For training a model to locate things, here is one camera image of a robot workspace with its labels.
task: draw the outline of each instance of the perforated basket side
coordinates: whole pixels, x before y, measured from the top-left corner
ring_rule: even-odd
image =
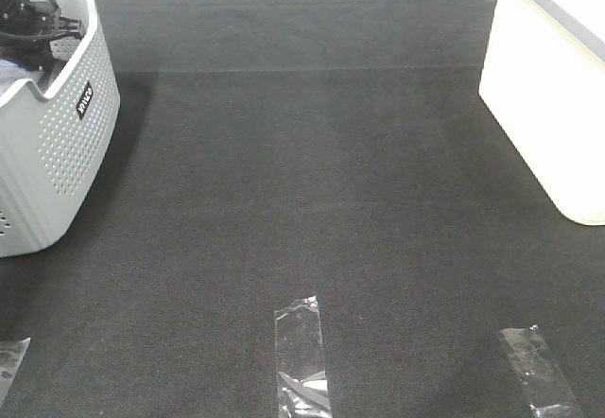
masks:
[[[12,226],[10,225],[9,217],[5,209],[0,208],[0,236],[5,236],[9,233]]]
[[[52,51],[55,59],[60,61],[69,61],[74,52],[76,52],[79,43],[80,40],[75,38],[61,38],[60,40],[50,42],[50,50]]]
[[[80,119],[78,102],[90,83],[90,106]],[[99,26],[86,53],[40,120],[38,152],[59,195],[74,195],[97,155],[118,99],[105,38]]]

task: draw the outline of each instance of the clear tape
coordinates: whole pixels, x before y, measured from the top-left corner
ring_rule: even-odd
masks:
[[[498,338],[536,418],[584,417],[538,326],[507,328]]]
[[[279,418],[332,418],[316,297],[275,311]]]
[[[30,339],[16,342],[0,342],[0,407],[9,393],[12,380],[19,371],[19,366],[29,347]]]

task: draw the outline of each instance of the tape piece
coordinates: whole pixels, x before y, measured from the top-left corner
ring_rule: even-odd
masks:
[[[30,339],[16,342],[0,342],[0,407],[9,393],[12,380],[17,375]]]
[[[279,418],[332,418],[316,297],[275,311]]]
[[[498,338],[536,418],[584,418],[537,325],[507,328]]]
[[[554,0],[533,0],[540,8],[571,33],[579,42],[584,44],[602,61],[605,61],[605,42],[595,33],[569,14]]]

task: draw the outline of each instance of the black carpet floor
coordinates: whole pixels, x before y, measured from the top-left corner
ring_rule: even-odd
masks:
[[[602,416],[605,229],[477,95],[494,3],[98,0],[122,107],[67,235],[0,261],[0,417],[274,417],[313,294],[337,418],[529,417],[494,332],[534,323]]]

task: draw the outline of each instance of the floor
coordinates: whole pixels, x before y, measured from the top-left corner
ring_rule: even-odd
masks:
[[[276,416],[320,300],[335,417],[530,417],[494,333],[605,409],[605,235],[477,95],[495,0],[98,0],[122,95],[67,235],[0,261],[0,417]]]

